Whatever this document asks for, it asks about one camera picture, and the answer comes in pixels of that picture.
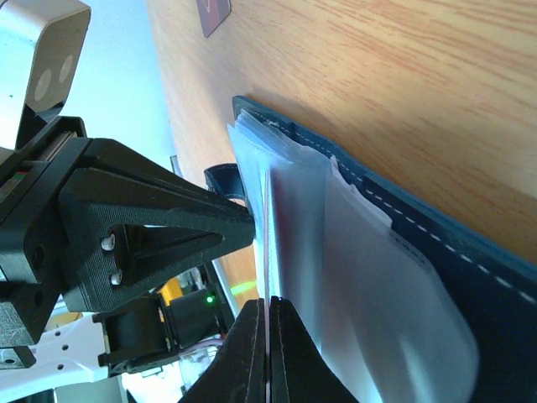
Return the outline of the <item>dark red stripe card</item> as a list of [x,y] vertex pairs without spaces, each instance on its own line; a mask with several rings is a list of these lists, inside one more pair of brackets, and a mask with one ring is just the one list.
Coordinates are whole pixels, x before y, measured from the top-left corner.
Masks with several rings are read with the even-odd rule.
[[270,386],[270,336],[269,336],[269,305],[270,305],[270,276],[269,276],[269,204],[270,204],[270,170],[265,174],[263,196],[263,279],[264,279],[264,321],[265,321],[265,402],[271,402]]

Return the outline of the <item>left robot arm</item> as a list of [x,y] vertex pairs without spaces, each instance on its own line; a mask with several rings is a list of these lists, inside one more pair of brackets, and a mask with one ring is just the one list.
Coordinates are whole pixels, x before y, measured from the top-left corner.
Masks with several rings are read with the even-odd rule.
[[79,118],[20,124],[1,165],[1,399],[167,363],[184,346],[156,290],[248,246],[245,207]]

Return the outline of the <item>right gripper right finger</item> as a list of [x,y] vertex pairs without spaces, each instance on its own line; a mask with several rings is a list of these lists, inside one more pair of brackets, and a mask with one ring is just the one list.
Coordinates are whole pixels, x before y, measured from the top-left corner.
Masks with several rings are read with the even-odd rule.
[[272,402],[357,400],[326,365],[291,301],[272,297],[268,318]]

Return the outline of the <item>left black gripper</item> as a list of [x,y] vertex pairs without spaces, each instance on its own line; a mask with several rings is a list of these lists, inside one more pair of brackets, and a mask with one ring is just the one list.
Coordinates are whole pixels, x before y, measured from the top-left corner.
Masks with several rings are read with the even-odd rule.
[[55,118],[1,165],[1,346],[39,341],[64,282],[70,310],[113,311],[254,233],[245,207]]

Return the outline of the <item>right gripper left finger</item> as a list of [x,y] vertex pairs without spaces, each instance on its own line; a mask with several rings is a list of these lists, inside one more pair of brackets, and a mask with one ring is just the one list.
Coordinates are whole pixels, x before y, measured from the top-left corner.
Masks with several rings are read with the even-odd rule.
[[265,402],[264,300],[247,301],[224,343],[182,402]]

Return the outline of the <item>blue leather card holder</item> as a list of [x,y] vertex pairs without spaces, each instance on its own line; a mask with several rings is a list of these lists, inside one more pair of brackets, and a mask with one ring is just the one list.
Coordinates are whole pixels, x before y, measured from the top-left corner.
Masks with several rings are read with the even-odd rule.
[[339,144],[247,97],[232,100],[236,160],[206,171],[246,202],[264,298],[292,302],[360,402],[533,402],[536,268],[428,206]]

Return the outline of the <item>red card far left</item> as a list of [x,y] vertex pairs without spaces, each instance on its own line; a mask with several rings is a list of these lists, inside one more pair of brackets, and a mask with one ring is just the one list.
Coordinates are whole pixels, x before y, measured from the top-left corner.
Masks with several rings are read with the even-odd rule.
[[201,30],[208,38],[232,10],[230,0],[196,0]]

